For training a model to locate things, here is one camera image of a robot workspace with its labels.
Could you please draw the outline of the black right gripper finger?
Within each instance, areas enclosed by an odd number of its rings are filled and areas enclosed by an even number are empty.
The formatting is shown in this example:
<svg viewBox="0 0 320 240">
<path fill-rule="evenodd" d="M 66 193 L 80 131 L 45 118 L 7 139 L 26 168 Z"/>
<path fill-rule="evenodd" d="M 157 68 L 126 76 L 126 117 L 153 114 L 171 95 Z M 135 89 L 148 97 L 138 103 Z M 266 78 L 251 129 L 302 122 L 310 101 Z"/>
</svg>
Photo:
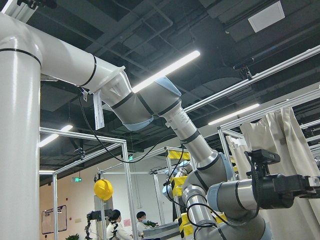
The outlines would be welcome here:
<svg viewBox="0 0 320 240">
<path fill-rule="evenodd" d="M 319 187 L 320 186 L 320 177 L 319 176 L 305 176 L 306 182 L 310 187 Z"/>
<path fill-rule="evenodd" d="M 298 195 L 299 198 L 320 198 L 320 190 L 303 191 Z"/>
</svg>

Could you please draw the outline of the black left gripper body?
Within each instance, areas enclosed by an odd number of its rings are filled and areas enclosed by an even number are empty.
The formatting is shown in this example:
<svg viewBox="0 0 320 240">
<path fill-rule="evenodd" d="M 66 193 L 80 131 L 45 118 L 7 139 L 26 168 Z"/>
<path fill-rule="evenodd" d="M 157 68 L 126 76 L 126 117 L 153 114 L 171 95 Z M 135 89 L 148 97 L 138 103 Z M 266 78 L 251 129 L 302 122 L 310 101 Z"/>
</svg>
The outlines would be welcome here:
<svg viewBox="0 0 320 240">
<path fill-rule="evenodd" d="M 296 192 L 304 191 L 307 180 L 300 174 L 285 176 L 272 174 L 259 180 L 259 201 L 261 209 L 285 209 L 292 207 Z"/>
</svg>

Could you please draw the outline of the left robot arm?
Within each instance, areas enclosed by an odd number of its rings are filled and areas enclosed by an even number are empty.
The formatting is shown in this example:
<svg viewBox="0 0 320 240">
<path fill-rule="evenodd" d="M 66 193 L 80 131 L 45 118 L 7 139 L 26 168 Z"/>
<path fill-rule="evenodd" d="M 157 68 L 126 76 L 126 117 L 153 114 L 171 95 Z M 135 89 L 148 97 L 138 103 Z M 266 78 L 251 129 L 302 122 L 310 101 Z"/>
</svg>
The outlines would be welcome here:
<svg viewBox="0 0 320 240">
<path fill-rule="evenodd" d="M 130 131 L 140 130 L 159 116 L 166 120 L 195 159 L 195 170 L 182 187 L 187 218 L 197 240 L 270 240 L 271 231 L 260 209 L 290 208 L 294 199 L 318 198 L 318 177 L 270 174 L 267 166 L 280 156 L 265 149 L 245 152 L 250 179 L 232 180 L 230 162 L 209 147 L 181 104 L 181 93 L 166 77 L 139 92 L 117 75 L 101 88 L 107 103 Z"/>
</svg>

